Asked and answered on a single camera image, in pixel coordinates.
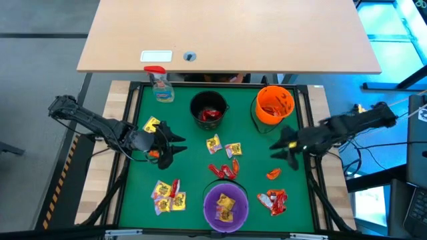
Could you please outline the orange pumpkin bucket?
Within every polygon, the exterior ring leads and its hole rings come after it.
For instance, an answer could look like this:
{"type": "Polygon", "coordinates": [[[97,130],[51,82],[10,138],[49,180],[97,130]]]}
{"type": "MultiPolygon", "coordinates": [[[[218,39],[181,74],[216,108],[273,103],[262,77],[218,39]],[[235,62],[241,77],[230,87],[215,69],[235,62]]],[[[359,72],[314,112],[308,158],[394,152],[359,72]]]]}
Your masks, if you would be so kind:
{"type": "Polygon", "coordinates": [[[293,95],[284,87],[278,85],[268,85],[260,89],[251,102],[251,118],[253,119],[256,129],[260,128],[255,121],[253,112],[260,123],[270,126],[279,125],[285,118],[289,117],[295,109],[295,100],[293,95]],[[279,107],[282,108],[282,116],[275,117],[262,110],[262,107],[279,107]]]}

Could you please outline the black hazard striped ramp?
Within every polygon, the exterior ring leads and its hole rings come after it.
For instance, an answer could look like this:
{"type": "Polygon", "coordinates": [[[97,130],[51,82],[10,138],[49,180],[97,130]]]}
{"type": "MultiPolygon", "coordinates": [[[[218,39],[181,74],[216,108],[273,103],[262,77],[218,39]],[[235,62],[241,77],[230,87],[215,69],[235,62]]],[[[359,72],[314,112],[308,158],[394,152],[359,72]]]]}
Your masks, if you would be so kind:
{"type": "Polygon", "coordinates": [[[75,224],[77,209],[92,156],[94,141],[75,136],[66,156],[54,172],[37,218],[36,230],[59,229],[75,224]]]}

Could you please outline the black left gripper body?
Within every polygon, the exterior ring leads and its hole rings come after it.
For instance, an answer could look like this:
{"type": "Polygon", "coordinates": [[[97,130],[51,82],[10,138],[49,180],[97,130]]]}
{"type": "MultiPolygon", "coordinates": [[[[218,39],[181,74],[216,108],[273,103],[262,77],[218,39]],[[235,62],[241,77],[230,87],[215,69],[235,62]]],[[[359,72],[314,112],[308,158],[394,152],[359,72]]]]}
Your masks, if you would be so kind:
{"type": "Polygon", "coordinates": [[[161,121],[156,127],[155,133],[147,133],[146,131],[137,131],[135,137],[135,149],[141,151],[144,160],[156,164],[159,169],[167,169],[173,162],[171,155],[171,144],[165,136],[165,127],[167,123],[161,121]],[[152,158],[149,152],[152,150],[159,151],[159,158],[152,158]]]}

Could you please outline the grey laptop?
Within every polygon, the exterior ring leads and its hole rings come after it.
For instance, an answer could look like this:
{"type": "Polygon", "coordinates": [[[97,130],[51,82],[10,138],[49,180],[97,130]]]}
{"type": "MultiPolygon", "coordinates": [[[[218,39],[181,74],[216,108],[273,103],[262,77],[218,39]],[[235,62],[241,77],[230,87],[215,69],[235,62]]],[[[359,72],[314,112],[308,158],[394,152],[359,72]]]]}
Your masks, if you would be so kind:
{"type": "Polygon", "coordinates": [[[406,180],[427,190],[427,96],[409,98],[406,180]]]}

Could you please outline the white rectangular desk plate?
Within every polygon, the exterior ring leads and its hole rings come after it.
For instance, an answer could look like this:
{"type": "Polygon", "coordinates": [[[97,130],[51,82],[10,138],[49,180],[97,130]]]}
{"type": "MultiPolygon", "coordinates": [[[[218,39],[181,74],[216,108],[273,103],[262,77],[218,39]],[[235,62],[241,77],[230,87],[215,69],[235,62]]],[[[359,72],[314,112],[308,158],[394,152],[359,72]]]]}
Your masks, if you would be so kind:
{"type": "Polygon", "coordinates": [[[170,50],[146,50],[141,52],[142,63],[167,63],[171,62],[173,52],[170,50]]]}

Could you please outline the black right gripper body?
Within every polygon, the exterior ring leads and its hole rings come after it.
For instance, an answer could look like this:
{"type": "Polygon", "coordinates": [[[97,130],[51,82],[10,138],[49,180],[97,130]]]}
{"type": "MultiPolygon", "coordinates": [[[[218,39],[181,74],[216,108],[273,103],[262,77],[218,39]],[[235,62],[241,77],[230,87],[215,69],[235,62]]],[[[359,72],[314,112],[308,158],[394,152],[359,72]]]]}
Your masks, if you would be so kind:
{"type": "Polygon", "coordinates": [[[293,170],[299,169],[299,163],[296,160],[296,154],[303,151],[309,151],[322,140],[322,133],[319,129],[302,129],[299,131],[290,130],[288,151],[288,164],[293,170]]]}

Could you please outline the black aluminium table frame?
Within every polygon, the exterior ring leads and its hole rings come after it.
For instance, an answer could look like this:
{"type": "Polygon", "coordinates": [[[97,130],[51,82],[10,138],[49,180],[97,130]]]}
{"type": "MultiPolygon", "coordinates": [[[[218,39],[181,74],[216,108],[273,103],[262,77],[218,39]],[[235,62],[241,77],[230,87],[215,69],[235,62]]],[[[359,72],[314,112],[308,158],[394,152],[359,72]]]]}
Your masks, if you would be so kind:
{"type": "MultiPolygon", "coordinates": [[[[251,88],[256,89],[257,92],[261,89],[259,84],[241,84],[234,85],[230,83],[186,83],[176,82],[174,88],[178,87],[197,87],[199,93],[202,91],[216,91],[220,94],[221,88],[251,88]]],[[[141,83],[139,86],[139,92],[136,101],[136,109],[134,115],[134,121],[138,124],[139,111],[141,108],[141,96],[143,90],[149,87],[147,83],[141,83]]],[[[185,236],[204,236],[212,239],[221,239],[225,236],[228,237],[273,237],[273,238],[289,238],[290,233],[306,233],[316,235],[327,235],[329,240],[342,240],[345,237],[345,233],[340,231],[338,228],[332,225],[332,218],[330,215],[321,209],[320,202],[318,199],[319,193],[324,193],[326,186],[324,183],[324,176],[322,172],[321,163],[316,161],[310,163],[307,155],[299,154],[296,157],[299,168],[303,167],[306,173],[306,181],[308,184],[308,191],[310,197],[310,206],[312,210],[312,217],[314,221],[314,230],[312,232],[261,232],[261,231],[243,231],[242,227],[233,233],[220,233],[215,231],[209,226],[208,230],[185,230],[185,229],[144,229],[139,227],[121,227],[119,225],[119,219],[121,215],[121,207],[123,205],[123,196],[125,193],[125,185],[127,183],[127,176],[129,172],[129,166],[132,161],[127,160],[124,163],[124,175],[119,183],[119,190],[117,194],[117,202],[114,205],[115,213],[113,214],[112,221],[106,219],[101,220],[101,225],[108,229],[143,229],[143,234],[149,235],[185,235],[185,236]]]]}

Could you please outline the black halloween bucket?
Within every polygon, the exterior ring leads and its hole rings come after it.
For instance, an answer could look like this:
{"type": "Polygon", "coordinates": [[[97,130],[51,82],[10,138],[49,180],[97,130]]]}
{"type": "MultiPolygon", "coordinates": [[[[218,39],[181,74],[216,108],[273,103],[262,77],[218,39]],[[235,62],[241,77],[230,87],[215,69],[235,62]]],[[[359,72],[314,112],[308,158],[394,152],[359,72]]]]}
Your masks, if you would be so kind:
{"type": "Polygon", "coordinates": [[[204,130],[213,130],[221,124],[229,105],[225,98],[216,91],[202,91],[196,94],[190,101],[190,113],[196,125],[204,130]],[[199,120],[200,113],[205,110],[218,110],[222,112],[222,117],[216,121],[203,122],[199,120]]]}

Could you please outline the silver frame bracket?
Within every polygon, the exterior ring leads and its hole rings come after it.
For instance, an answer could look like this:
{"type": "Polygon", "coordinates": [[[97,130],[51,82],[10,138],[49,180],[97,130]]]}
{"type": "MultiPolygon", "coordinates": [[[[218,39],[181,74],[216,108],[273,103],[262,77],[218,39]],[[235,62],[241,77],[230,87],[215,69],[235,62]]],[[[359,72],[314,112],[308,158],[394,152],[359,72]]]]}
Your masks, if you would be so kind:
{"type": "Polygon", "coordinates": [[[104,240],[117,240],[118,237],[142,235],[143,229],[110,229],[106,230],[104,240]]]}
{"type": "Polygon", "coordinates": [[[290,233],[289,239],[293,240],[329,240],[327,235],[316,235],[306,233],[290,233]]]}

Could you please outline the light wooden desk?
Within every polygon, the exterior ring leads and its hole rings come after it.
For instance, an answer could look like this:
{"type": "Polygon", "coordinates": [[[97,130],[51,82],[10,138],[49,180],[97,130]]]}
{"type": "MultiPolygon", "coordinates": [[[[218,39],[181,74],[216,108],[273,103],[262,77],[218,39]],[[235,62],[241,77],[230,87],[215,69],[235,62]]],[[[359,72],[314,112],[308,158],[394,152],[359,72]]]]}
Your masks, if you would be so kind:
{"type": "Polygon", "coordinates": [[[77,70],[139,72],[146,50],[176,73],[381,72],[352,0],[100,0],[77,70]]]}

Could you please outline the purple pumpkin bucket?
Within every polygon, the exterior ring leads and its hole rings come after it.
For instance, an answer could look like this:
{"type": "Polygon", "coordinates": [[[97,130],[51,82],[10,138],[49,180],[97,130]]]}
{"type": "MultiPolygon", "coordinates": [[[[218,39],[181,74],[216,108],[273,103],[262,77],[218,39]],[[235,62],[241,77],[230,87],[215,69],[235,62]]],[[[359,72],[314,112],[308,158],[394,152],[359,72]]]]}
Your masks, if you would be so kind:
{"type": "Polygon", "coordinates": [[[202,193],[203,215],[210,227],[220,233],[233,233],[239,230],[249,215],[248,192],[238,182],[229,179],[216,179],[209,183],[202,193]],[[221,194],[235,201],[232,207],[233,221],[226,223],[219,220],[217,200],[221,194]]]}

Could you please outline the black floor beam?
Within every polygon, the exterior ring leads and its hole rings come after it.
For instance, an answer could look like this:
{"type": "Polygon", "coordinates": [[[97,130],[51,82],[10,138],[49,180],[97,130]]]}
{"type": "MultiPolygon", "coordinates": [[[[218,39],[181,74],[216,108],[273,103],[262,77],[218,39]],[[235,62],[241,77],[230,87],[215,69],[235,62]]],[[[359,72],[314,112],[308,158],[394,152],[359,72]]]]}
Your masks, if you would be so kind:
{"type": "Polygon", "coordinates": [[[393,179],[406,182],[406,164],[346,180],[346,186],[349,193],[354,193],[389,185],[393,179]]]}

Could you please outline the green table mat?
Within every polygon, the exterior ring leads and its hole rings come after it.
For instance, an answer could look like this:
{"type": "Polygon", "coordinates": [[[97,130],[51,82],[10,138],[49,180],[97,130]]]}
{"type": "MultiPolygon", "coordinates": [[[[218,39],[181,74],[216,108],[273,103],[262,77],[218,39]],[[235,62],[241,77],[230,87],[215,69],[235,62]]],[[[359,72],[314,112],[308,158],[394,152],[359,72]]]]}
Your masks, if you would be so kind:
{"type": "Polygon", "coordinates": [[[119,225],[144,229],[208,230],[209,224],[203,215],[202,193],[209,183],[218,179],[208,165],[221,167],[232,163],[225,150],[211,155],[207,149],[206,140],[218,134],[222,145],[241,143],[242,146],[236,181],[248,192],[249,201],[249,215],[242,230],[312,232],[314,221],[306,173],[303,167],[295,171],[287,161],[270,157],[273,154],[270,146],[279,139],[280,132],[278,129],[266,131],[260,124],[257,124],[260,131],[256,129],[250,107],[257,90],[221,88],[220,94],[229,109],[220,126],[211,131],[198,127],[191,116],[190,101],[197,93],[197,87],[178,87],[173,102],[160,103],[149,87],[143,90],[138,126],[144,126],[151,116],[163,120],[176,135],[185,138],[182,146],[187,149],[176,154],[173,163],[164,170],[143,162],[142,153],[133,154],[119,225]],[[280,168],[282,173],[277,179],[269,180],[266,174],[276,168],[280,168]],[[170,184],[174,179],[181,181],[180,189],[186,193],[186,208],[156,215],[151,193],[158,180],[170,184]],[[284,189],[288,196],[286,210],[277,216],[271,216],[271,210],[257,199],[257,194],[267,195],[270,189],[284,189]]]}

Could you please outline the black desk foot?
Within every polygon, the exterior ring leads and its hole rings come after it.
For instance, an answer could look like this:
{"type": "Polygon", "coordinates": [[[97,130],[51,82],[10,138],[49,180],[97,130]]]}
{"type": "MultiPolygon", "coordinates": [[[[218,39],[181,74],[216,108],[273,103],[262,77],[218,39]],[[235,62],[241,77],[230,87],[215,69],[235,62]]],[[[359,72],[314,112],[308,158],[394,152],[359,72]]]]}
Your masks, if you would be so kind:
{"type": "Polygon", "coordinates": [[[365,82],[362,84],[362,88],[363,90],[377,91],[423,91],[427,90],[427,83],[418,84],[418,82],[426,77],[427,65],[423,66],[399,83],[365,82]]]}

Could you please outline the black furniture leg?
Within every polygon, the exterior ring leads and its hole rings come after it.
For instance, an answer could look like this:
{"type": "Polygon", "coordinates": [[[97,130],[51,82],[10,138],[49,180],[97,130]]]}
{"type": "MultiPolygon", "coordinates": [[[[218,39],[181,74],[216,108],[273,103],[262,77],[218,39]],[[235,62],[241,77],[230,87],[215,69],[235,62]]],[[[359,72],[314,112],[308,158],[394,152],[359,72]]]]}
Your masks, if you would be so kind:
{"type": "Polygon", "coordinates": [[[21,156],[24,154],[24,152],[25,151],[23,149],[14,147],[12,145],[0,141],[0,153],[12,153],[21,156]]]}

